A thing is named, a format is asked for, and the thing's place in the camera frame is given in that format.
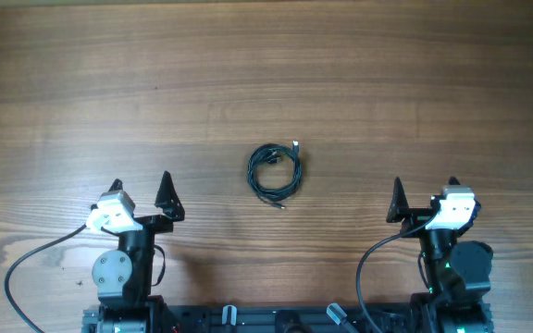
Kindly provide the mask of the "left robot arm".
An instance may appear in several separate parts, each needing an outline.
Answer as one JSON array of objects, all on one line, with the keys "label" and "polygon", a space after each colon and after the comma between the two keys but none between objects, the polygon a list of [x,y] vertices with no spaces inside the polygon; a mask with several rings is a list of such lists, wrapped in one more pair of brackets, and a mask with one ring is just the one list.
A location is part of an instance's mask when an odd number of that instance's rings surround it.
[{"label": "left robot arm", "polygon": [[154,256],[164,251],[155,244],[155,236],[171,232],[185,218],[170,173],[163,174],[155,197],[159,214],[137,217],[135,207],[122,181],[116,179],[91,208],[86,227],[116,236],[118,247],[101,254],[93,264],[100,305],[83,312],[82,333],[180,331],[180,322],[164,298],[151,294],[165,274],[161,270],[152,281]]}]

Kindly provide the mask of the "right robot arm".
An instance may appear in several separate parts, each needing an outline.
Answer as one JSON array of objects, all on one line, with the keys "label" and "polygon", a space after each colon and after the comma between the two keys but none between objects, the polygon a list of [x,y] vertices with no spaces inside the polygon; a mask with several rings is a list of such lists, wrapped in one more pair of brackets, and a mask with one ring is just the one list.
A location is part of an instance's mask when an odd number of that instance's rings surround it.
[{"label": "right robot arm", "polygon": [[472,228],[480,209],[473,191],[456,178],[426,208],[410,206],[401,180],[394,180],[386,221],[400,222],[403,238],[419,240],[419,272],[428,288],[411,296],[415,332],[494,330],[490,306],[483,302],[491,289],[493,250],[481,241],[458,240]]}]

